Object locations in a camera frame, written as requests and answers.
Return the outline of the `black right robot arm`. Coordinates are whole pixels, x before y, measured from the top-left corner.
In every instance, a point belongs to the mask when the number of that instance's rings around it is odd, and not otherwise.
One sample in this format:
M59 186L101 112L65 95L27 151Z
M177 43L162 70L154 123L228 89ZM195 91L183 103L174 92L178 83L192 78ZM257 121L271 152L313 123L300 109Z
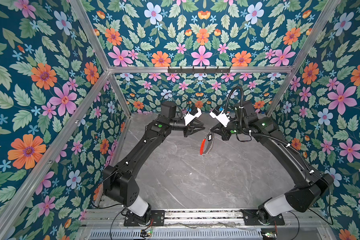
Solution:
M278 215L292 210L304 213L330 190L334 184L333 177L309 165L300 151L287 142L271 118L259 117L249 101L235 104L233 109L233 117L221 107L210 112L210 116L218 120L218 124L211 128L211 134L221 136L224 141L240 134L254 138L275 156L295 184L290 191L270 198L258 207L257 216L261 223L267 224Z

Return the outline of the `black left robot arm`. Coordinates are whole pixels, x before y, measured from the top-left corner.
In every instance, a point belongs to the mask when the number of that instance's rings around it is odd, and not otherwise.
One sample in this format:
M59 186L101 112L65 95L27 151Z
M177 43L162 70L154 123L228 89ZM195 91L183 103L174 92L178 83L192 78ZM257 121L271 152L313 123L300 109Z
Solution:
M103 191L105 196L122 204L138 217L149 215L150 204L140 196L136 177L152 154L164 142L172 131L182 131L184 137L204 130L199 121L201 109L192 106L185 116L176 117L178 106L175 102L165 101L161 104L161 113L149 123L137 145L114 167L107 166L103 172Z

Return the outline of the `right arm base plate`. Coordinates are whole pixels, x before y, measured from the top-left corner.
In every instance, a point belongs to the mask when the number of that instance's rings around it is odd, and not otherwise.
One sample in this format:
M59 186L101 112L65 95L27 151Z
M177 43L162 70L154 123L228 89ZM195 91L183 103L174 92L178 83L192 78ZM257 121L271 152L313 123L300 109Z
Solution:
M243 214L246 226L269 226L274 224L277 226L285 225L282 214L272 217L263 210L241 209L240 212Z

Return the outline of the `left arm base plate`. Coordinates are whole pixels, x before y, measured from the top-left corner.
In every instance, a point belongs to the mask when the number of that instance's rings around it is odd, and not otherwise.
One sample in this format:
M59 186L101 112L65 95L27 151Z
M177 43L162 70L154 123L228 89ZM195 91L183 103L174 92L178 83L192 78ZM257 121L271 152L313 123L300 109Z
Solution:
M124 227L148 227L164 225L166 212L164 210L148 210L142 217L128 211L125 220Z

